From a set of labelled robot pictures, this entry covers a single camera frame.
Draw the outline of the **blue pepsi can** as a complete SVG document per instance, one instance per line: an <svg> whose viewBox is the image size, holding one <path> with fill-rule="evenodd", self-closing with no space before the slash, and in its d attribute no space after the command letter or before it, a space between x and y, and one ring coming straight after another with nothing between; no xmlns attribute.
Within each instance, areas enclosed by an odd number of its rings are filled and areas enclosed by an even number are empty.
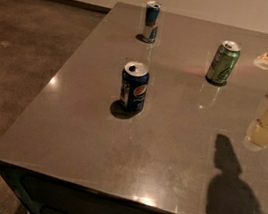
<svg viewBox="0 0 268 214"><path fill-rule="evenodd" d="M142 111L150 80L148 67L140 61L131 61L124 65L121 78L120 104L130 113Z"/></svg>

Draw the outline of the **slim blue silver can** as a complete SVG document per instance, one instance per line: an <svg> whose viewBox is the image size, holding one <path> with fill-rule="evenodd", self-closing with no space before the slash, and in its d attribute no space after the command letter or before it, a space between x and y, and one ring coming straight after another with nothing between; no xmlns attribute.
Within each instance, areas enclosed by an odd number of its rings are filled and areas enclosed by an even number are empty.
<svg viewBox="0 0 268 214"><path fill-rule="evenodd" d="M158 16L160 15L161 5L157 1L147 2L147 9L143 28L143 41L151 44L155 42L158 29Z"/></svg>

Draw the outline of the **green soda can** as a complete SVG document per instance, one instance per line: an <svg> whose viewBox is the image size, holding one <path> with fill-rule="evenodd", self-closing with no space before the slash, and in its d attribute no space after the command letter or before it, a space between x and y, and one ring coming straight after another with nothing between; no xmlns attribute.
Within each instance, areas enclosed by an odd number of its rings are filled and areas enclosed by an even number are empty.
<svg viewBox="0 0 268 214"><path fill-rule="evenodd" d="M225 40L218 46L205 79L215 86L224 86L241 55L241 45L232 40Z"/></svg>

